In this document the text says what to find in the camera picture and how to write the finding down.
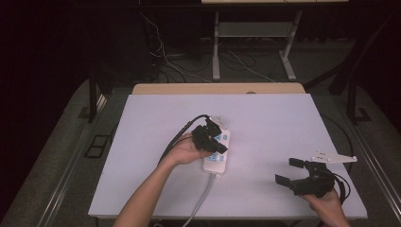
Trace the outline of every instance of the wooden table edge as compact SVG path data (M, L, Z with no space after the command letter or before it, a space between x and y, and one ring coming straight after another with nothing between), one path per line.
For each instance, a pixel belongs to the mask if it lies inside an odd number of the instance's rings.
M140 83L133 95L180 94L305 94L300 83Z

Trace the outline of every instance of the white cable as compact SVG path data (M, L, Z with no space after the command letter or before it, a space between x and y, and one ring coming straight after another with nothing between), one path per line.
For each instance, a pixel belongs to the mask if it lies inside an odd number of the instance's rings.
M181 74L185 74L185 75L188 75L188 76L191 76L191 77L199 78L199 79L202 80L203 82L212 82L212 81L210 81L210 80L203 79L203 78L202 78L201 76L199 76L199 75L190 74L190 73L185 73L185 72L181 71L179 68L177 68L174 64L170 63L170 61L168 61L168 59L167 59L167 56L166 56L166 53L165 53L165 45L164 45L163 43L162 43L162 53L163 53L163 56L165 57L166 62L167 62L171 67L173 67L175 70L177 70L178 72L180 72Z
M173 67L175 70L177 70L177 71L178 71L179 73L181 73L181 74L185 74L185 75L188 75L188 76L191 76L191 77L199 78L199 79L201 79L203 82L212 82L212 81L210 81L210 80L207 80L207 79L202 78L202 77L199 76L199 75L190 74L190 73L185 73L185 72L181 71L180 69L178 69L174 64L170 63L170 61L168 61L168 58L167 58L166 53L165 53L165 44L163 43L162 39L160 38L159 27L157 27L155 24L153 24L153 23L150 21L150 19L148 19L142 12L140 12L140 14L141 14L141 16L142 16L147 22L149 22L151 25L153 25L154 27L156 27L157 37L159 38L159 41L160 41L160 47L159 47L159 49L157 49L157 51L159 51L160 49L162 49L163 57L165 57L166 62L167 62L171 67Z
M268 80L270 80L271 82L275 83L274 80L272 80L272 79L270 79L270 78L268 78L268 77L266 77L266 76L263 76L263 75L261 75L261 74L259 74L259 73L256 73L256 72L254 72L252 69L250 69L239 57L236 56L235 53L231 52L230 50L229 50L228 52L229 52L230 54L234 55L234 57L236 57L236 58L239 60L239 62L241 62L241 64L244 65L244 67L245 67L246 69L248 69L250 72L256 74L257 76L260 76L260 77L262 77L262 78L268 79Z
M183 225L183 227L185 227L186 225L188 225L189 222L191 222L192 218L195 216L195 214L197 214L198 209L201 207L201 204L203 203L204 199L206 198L207 194L210 191L210 188L212 187L212 182L215 179L216 174L211 173L210 174L210 178L209 178L209 183L207 184L206 189L203 192L203 195L200 197L200 200L198 201L198 204L195 206L194 211L192 211L192 215L191 217L188 219L188 221Z

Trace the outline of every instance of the white table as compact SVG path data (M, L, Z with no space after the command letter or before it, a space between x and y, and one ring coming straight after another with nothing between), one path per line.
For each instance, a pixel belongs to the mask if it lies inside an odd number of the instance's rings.
M216 86L232 87L235 84ZM305 201L274 181L274 174L291 180L307 176L305 169L289 166L288 158L308 160L316 149L336 152L313 100L307 94L130 96L89 215L115 218L132 192L156 167L169 141L183 125L200 114L220 115L228 124L232 137L226 172L214 181L195 218L316 217ZM203 125L204 121L197 121L190 130L198 124ZM209 178L202 172L201 164L202 160L198 160L173 171L154 218L190 216ZM366 209L344 166L336 164L328 168L351 185L352 194L343 205L346 216L367 218Z

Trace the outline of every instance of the human arm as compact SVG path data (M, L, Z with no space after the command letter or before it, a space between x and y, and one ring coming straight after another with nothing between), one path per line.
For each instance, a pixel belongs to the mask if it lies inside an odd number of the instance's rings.
M163 187L174 167L211 155L210 152L197 150L190 136L189 133L182 136L179 139L180 142L139 185L118 215L114 227L148 226Z
M326 225L330 227L351 226L344 215L339 195L335 189L326 193L322 198L317 198L315 195L303 195L300 197L309 202L310 207Z

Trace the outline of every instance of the white power strip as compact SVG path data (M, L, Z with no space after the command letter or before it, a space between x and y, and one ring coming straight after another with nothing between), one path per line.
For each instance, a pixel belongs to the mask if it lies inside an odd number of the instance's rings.
M221 130L221 134L216 136L215 139L228 148L230 144L231 133L226 130ZM224 173L227 164L227 153L228 149L220 154L217 151L209 157L203 160L203 170L209 173L216 173L218 175Z

